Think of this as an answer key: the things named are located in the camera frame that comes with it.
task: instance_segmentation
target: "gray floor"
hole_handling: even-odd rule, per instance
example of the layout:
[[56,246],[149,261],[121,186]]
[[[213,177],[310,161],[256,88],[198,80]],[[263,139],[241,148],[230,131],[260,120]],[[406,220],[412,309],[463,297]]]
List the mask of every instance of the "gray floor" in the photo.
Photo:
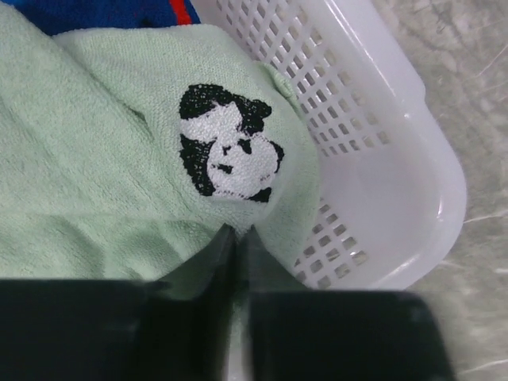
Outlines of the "gray floor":
[[463,381],[508,380],[508,0],[372,0],[427,89],[462,163],[468,214],[413,287]]

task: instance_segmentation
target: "blue cloth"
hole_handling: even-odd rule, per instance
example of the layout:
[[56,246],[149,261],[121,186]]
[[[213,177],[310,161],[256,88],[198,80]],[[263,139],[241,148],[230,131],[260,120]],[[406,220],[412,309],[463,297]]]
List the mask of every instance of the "blue cloth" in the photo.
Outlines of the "blue cloth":
[[2,0],[53,36],[89,28],[166,28],[198,24],[190,0]]

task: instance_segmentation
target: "laundry basket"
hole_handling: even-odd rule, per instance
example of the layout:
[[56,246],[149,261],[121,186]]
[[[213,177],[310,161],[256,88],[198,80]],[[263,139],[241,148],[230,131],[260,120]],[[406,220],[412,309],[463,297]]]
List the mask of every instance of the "laundry basket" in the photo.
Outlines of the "laundry basket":
[[320,289],[404,288],[455,242],[464,174],[423,82],[368,0],[193,0],[297,91],[321,206],[294,273]]

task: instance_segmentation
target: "black and white embroidery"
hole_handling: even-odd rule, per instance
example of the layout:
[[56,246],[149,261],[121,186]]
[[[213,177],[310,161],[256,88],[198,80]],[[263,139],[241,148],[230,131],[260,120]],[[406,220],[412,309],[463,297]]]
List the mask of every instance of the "black and white embroidery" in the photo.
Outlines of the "black and white embroidery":
[[271,107],[212,84],[190,86],[179,107],[180,157],[203,196],[268,202],[283,149],[263,134]]

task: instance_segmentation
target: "light green towel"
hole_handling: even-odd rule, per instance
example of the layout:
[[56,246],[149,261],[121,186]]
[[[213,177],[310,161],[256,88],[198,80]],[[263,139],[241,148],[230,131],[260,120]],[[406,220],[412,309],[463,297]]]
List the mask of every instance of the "light green towel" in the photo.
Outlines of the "light green towel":
[[157,279],[222,224],[290,267],[318,159],[288,82],[220,29],[45,36],[0,3],[0,275]]

